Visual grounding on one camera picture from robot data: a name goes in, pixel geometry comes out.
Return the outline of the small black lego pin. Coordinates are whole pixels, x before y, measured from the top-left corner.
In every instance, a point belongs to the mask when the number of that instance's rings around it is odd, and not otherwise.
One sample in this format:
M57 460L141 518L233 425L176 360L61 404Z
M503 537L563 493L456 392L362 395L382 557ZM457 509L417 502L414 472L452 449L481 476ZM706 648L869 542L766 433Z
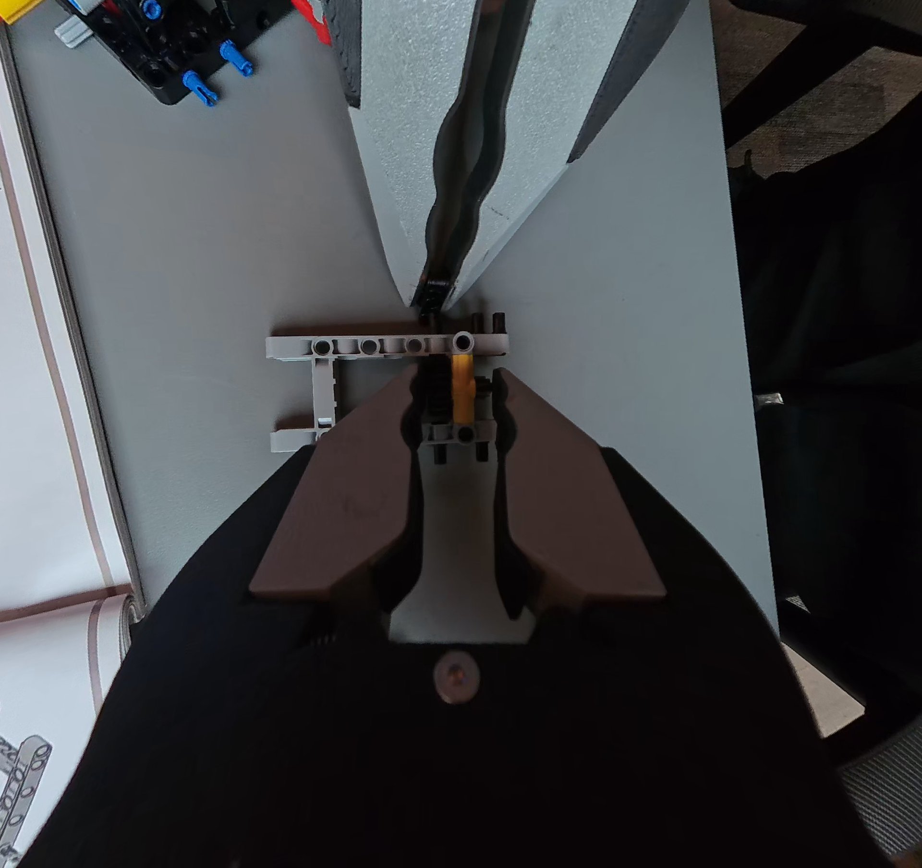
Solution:
M444 279L428 279L421 283L412 300L417 309L421 325L435 327L442 321L444 305L449 298L453 283Z

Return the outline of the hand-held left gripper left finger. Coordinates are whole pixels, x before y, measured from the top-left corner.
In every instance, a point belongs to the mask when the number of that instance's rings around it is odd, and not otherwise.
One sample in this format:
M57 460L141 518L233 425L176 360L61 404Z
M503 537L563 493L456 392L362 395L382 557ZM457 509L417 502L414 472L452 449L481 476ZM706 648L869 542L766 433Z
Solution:
M391 613L422 568L424 384L411 364L314 447L249 584L260 600Z

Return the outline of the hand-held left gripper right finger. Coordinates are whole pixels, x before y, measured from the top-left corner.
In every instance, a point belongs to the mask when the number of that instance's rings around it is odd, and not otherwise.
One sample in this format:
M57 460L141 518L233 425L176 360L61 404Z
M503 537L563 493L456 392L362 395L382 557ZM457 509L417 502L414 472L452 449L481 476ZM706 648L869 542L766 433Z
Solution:
M601 447L505 368L493 371L494 575L511 619L667 591Z

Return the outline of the grey mesh chair seat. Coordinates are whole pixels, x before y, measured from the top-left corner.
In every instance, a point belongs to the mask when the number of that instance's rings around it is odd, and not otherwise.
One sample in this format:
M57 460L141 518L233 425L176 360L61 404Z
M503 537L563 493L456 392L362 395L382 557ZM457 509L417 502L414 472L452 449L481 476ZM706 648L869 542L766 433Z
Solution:
M871 837L888 856L921 843L921 725L898 735L839 770Z

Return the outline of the black office chair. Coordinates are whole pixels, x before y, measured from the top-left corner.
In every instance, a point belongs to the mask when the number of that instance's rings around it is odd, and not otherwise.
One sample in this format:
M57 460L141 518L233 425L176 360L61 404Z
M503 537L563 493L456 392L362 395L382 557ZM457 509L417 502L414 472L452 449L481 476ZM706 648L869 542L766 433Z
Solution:
M729 149L870 48L921 55L921 0L729 0L802 26L723 109Z

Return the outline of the white instruction booklet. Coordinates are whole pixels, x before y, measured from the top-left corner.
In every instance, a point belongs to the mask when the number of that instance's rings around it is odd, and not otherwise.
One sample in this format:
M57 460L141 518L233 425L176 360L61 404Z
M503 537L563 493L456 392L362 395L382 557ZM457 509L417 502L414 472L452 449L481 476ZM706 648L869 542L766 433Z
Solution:
M1 55L1 819L17 866L145 600L5 24Z

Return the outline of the black and red lego model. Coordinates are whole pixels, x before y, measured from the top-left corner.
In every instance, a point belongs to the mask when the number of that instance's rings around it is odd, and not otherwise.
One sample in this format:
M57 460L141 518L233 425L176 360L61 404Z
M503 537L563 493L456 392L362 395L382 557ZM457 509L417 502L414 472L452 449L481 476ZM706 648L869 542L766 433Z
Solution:
M13 24L49 0L1 0ZM296 10L325 45L331 39L320 0L54 0L67 17L54 34L67 48L101 44L155 99L172 106L195 96L208 107L218 94L207 79L223 66L251 77L245 50Z

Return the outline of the grey lego frame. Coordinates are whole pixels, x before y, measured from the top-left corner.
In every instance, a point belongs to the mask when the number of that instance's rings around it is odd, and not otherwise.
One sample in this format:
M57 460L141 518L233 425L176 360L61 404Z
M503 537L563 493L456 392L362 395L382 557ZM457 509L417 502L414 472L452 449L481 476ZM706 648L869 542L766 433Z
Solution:
M496 422L487 406L492 384L478 373L478 366L509 352L503 312L492 313L489 329L482 312L451 332L443 332L431 315L420 332L274 335L265 344L268 360L310 367L313 408L306 426L277 428L270 434L271 452L291 454L314 446L338 424L341 364L401 360L433 363L421 370L421 377L422 443L432 451L434 463L447 462L449 447L471 449L478 462L489 461L496 439Z

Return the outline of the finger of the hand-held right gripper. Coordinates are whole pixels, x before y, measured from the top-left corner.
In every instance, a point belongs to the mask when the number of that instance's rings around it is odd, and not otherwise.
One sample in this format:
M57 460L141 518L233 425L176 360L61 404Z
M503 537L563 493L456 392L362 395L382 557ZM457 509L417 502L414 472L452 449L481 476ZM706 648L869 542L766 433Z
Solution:
M435 279L502 0L320 0L386 264L412 307Z
M460 165L435 252L451 308L582 157L691 0L502 0L475 89L476 154Z

